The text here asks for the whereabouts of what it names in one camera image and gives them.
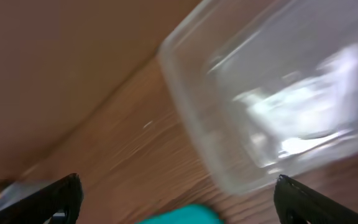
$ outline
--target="brown surface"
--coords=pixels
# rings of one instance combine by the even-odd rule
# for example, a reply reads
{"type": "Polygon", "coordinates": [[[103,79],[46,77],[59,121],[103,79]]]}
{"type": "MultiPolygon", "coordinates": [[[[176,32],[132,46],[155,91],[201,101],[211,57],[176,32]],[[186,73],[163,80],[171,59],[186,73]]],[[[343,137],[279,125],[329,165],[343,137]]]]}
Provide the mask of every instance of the brown surface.
{"type": "MultiPolygon", "coordinates": [[[[272,187],[235,197],[213,185],[155,58],[28,179],[57,179],[71,172],[80,174],[85,190],[78,223],[134,223],[189,203],[210,206],[228,223],[278,223],[272,187]]],[[[358,156],[298,179],[358,212],[358,156]]]]}
{"type": "Polygon", "coordinates": [[[84,120],[199,0],[0,0],[0,177],[84,120]]]}

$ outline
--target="teal object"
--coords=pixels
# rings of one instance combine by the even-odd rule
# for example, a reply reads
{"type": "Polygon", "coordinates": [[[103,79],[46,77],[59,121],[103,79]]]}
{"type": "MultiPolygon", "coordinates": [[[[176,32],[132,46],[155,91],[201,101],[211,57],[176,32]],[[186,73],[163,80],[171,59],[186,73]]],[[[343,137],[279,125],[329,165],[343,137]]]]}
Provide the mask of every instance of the teal object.
{"type": "Polygon", "coordinates": [[[138,224],[223,224],[218,215],[202,205],[187,205],[138,224]]]}

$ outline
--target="transparent box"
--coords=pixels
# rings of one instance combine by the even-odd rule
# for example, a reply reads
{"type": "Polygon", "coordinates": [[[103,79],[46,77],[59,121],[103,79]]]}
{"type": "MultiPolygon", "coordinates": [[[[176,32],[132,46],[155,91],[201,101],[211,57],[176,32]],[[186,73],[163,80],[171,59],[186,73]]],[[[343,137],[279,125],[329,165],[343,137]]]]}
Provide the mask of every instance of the transparent box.
{"type": "Polygon", "coordinates": [[[231,194],[358,153],[358,0],[271,2],[204,0],[159,52],[194,145],[231,194]]]}

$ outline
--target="plastic container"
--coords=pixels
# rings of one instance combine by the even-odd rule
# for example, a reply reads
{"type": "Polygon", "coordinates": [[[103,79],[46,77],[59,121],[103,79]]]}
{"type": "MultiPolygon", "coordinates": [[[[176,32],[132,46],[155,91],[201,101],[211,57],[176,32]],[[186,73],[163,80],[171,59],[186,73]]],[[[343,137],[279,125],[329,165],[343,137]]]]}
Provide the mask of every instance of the plastic container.
{"type": "Polygon", "coordinates": [[[271,2],[203,1],[160,49],[193,143],[232,194],[358,152],[358,0],[271,2]]]}

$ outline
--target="black object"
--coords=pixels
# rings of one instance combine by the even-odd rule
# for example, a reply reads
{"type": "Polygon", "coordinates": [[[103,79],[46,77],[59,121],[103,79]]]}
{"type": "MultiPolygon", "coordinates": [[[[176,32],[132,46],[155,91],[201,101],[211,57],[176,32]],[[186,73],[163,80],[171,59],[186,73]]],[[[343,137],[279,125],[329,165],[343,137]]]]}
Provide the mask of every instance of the black object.
{"type": "Polygon", "coordinates": [[[74,224],[83,191],[77,174],[70,174],[0,211],[3,224],[74,224]]]}
{"type": "Polygon", "coordinates": [[[274,204],[282,224],[358,224],[358,213],[285,175],[277,180],[274,204]]]}

